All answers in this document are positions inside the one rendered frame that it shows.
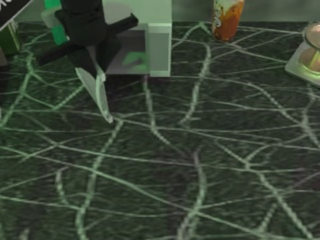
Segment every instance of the gray background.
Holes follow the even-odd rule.
[[[213,0],[172,0],[173,20],[210,21],[212,3]],[[43,9],[43,0],[33,0],[17,20],[41,21],[40,12]],[[241,20],[320,21],[320,0],[245,0]]]

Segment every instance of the marble surface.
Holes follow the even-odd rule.
[[[320,91],[285,73],[306,23],[173,28],[172,77],[112,76],[114,124],[20,26],[0,123],[1,240],[320,239]]]

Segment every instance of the green object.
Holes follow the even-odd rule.
[[[60,0],[44,0],[44,8],[51,9],[61,5]],[[67,41],[67,36],[62,25],[55,26],[51,29],[55,44],[61,45]]]
[[[16,24],[13,21],[0,31],[0,47],[6,56],[15,55],[20,52],[21,42]]]

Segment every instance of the can logo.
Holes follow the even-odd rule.
[[[32,0],[0,0],[0,31],[31,2]]]

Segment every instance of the orange can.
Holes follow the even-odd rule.
[[[245,0],[213,0],[212,34],[223,42],[230,41],[237,33]]]

